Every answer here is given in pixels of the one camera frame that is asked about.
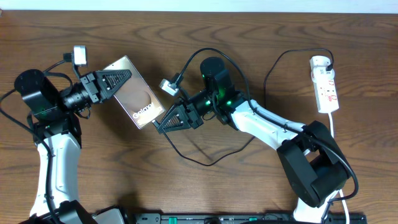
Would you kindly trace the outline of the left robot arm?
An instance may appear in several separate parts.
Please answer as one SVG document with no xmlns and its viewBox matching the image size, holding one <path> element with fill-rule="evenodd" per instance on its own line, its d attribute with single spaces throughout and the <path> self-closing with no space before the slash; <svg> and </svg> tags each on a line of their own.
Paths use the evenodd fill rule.
<svg viewBox="0 0 398 224">
<path fill-rule="evenodd" d="M 87 212 L 79 202 L 77 167 L 81 152 L 81 112 L 110 98 L 132 77 L 128 69 L 87 73 L 58 91 L 50 72 L 30 69 L 14 82 L 31 109 L 27 120 L 40 155 L 39 185 L 27 223 L 127 223 L 113 206 Z"/>
</svg>

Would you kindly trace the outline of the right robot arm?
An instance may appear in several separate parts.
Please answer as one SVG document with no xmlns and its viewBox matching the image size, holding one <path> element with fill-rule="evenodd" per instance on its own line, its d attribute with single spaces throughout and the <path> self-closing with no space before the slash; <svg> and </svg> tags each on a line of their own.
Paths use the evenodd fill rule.
<svg viewBox="0 0 398 224">
<path fill-rule="evenodd" d="M 219 121 L 248 133 L 276 150 L 292 190 L 298 196 L 293 218 L 323 223 L 338 191 L 353 171 L 328 128 L 284 119 L 235 89 L 224 61 L 209 57 L 200 64 L 205 88 L 176 100 L 160 122 L 160 134 L 196 129 L 213 112 Z"/>
</svg>

